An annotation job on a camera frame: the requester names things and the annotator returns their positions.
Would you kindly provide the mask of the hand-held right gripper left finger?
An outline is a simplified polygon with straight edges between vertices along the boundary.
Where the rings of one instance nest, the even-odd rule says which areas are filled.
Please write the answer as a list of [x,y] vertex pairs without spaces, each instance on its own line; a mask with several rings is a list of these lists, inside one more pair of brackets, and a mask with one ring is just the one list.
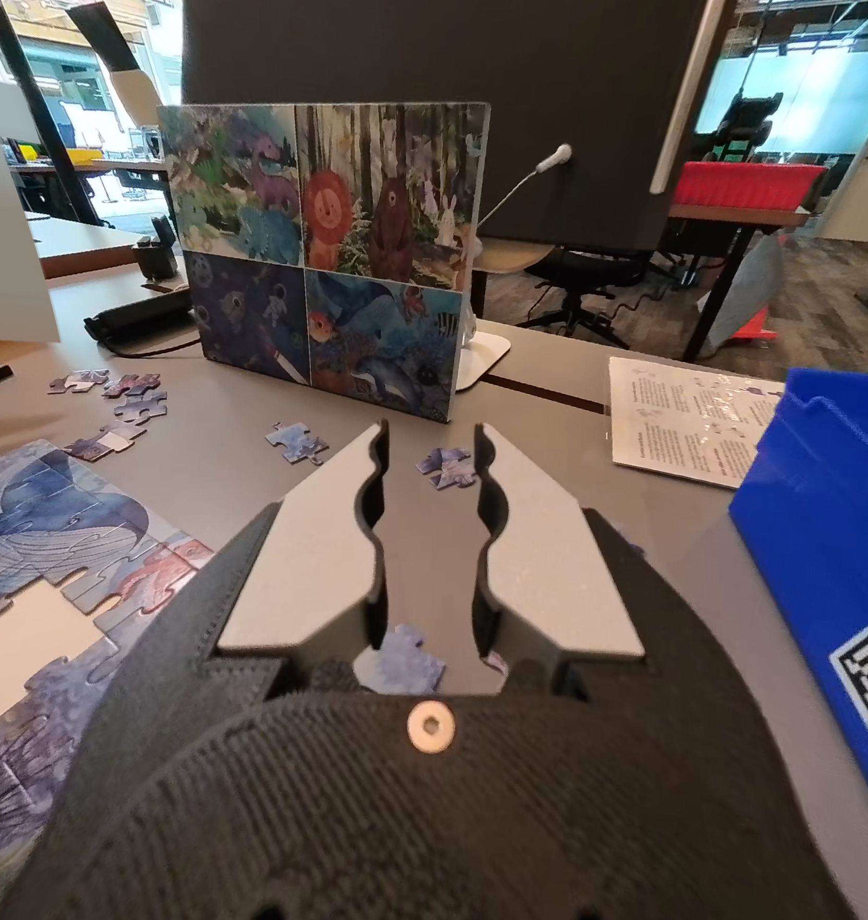
[[232,657],[283,657],[306,672],[379,650],[389,626],[385,510],[390,429],[379,420],[291,489],[217,642]]

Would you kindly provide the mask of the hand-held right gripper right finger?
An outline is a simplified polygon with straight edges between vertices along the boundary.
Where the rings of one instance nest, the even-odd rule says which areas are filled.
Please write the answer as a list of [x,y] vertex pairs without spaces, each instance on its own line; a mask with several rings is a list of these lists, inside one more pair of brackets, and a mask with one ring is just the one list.
[[477,513],[487,539],[476,564],[474,643],[508,666],[551,676],[582,661],[646,654],[578,500],[493,425],[474,429]]

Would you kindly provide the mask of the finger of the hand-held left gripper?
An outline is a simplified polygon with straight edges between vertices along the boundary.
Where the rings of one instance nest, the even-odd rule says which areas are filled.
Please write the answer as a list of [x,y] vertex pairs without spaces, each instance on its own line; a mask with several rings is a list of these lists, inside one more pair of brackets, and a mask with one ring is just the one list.
[[2,144],[37,142],[23,91],[0,82],[0,340],[58,342],[52,301]]

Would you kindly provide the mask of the light blue puzzle piece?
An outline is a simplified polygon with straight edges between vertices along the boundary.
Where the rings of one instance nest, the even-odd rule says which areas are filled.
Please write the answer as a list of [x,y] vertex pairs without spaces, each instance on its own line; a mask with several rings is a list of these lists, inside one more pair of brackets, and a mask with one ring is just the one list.
[[379,650],[368,646],[353,661],[359,684],[378,695],[429,696],[439,687],[446,663],[423,646],[424,634],[405,624],[389,630]]

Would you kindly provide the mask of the sea animal jigsaw puzzle board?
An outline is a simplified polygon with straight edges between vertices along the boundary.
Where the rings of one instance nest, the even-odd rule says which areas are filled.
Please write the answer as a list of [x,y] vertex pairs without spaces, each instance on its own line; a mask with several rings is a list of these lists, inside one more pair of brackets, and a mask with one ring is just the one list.
[[0,456],[0,855],[39,833],[115,671],[212,556],[47,441]]

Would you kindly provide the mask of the black battery charger dock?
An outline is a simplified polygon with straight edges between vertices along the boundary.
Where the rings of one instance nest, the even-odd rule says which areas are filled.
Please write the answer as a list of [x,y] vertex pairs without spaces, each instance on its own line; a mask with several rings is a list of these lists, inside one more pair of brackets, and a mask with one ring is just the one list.
[[170,282],[179,272],[174,254],[176,236],[167,215],[151,219],[152,236],[141,236],[131,247],[133,258],[147,282]]

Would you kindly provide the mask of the row of loose jigsaw pieces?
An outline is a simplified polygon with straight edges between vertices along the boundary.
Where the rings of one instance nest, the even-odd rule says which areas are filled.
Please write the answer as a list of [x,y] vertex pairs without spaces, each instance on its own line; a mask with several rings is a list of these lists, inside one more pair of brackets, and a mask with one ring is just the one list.
[[[49,396],[87,394],[100,387],[103,399],[113,400],[114,420],[101,426],[89,438],[78,439],[63,447],[63,452],[89,463],[109,454],[130,449],[147,431],[153,419],[167,415],[167,393],[159,374],[125,374],[113,380],[107,370],[89,370],[52,379],[46,388]],[[276,423],[265,436],[267,443],[281,450],[282,457],[295,465],[307,461],[321,466],[329,444],[302,423]]]

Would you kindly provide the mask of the white stand with flat base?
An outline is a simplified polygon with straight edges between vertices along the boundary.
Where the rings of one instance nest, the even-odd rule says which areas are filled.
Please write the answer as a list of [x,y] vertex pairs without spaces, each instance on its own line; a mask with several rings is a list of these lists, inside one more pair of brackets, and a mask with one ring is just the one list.
[[462,393],[488,374],[510,351],[511,342],[493,333],[476,331],[459,352],[455,390]]

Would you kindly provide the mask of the blue plastic bin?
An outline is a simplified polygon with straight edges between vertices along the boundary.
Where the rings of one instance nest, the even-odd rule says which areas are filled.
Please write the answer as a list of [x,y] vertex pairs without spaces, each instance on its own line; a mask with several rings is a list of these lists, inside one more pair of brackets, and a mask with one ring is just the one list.
[[868,374],[789,371],[729,515],[868,785]]

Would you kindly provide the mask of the black office chair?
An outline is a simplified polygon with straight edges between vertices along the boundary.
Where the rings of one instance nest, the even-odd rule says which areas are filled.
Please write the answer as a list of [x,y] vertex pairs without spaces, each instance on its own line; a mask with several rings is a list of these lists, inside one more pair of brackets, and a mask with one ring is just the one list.
[[773,115],[781,107],[785,94],[772,97],[745,98],[742,93],[732,99],[714,132],[694,136],[693,153],[704,162],[743,163],[770,136]]
[[529,312],[518,328],[561,326],[566,338],[572,338],[577,328],[584,328],[606,344],[628,351],[629,344],[613,331],[612,318],[585,308],[582,300],[585,296],[613,300],[612,288],[630,288],[644,282],[653,254],[652,250],[578,252],[556,247],[525,272],[539,280],[539,289],[562,291],[562,305],[540,316]]

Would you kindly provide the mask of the tan side table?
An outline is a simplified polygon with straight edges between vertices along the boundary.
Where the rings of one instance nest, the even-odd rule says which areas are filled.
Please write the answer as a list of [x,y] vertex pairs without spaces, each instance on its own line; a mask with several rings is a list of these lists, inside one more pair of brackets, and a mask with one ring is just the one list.
[[483,318],[486,287],[492,274],[513,274],[523,271],[548,256],[554,244],[534,244],[515,240],[475,237],[473,246],[470,301],[474,316]]

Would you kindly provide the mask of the illustrated puzzle box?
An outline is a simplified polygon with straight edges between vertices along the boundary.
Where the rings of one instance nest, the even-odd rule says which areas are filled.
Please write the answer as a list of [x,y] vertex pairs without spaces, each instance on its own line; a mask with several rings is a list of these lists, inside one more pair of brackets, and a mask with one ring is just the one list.
[[160,107],[203,355],[446,423],[491,106]]

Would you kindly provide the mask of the wooden desk with black legs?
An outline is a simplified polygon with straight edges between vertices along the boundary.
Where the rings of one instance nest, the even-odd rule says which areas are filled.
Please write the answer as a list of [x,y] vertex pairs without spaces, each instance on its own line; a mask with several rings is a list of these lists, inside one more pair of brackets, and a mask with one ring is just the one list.
[[682,353],[682,362],[694,363],[700,357],[755,232],[761,231],[765,235],[770,235],[783,227],[797,228],[806,224],[811,216],[812,212],[803,206],[797,207],[794,211],[780,211],[670,204],[669,218],[672,220],[727,224],[737,230],[734,241],[727,249],[723,269],[708,294],[704,309]]

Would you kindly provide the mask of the red ribbed plastic bin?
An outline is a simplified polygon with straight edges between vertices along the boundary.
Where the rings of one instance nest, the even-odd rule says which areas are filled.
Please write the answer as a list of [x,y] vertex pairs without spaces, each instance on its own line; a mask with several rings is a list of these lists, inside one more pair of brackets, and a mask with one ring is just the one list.
[[791,212],[810,200],[827,172],[814,165],[687,162],[672,203]]

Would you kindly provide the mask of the black computer monitor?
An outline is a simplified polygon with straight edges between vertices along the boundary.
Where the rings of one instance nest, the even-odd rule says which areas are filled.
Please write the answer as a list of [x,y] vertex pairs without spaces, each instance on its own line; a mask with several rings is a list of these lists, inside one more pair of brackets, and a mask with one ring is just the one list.
[[481,236],[653,249],[736,2],[190,1],[192,104],[485,102]]

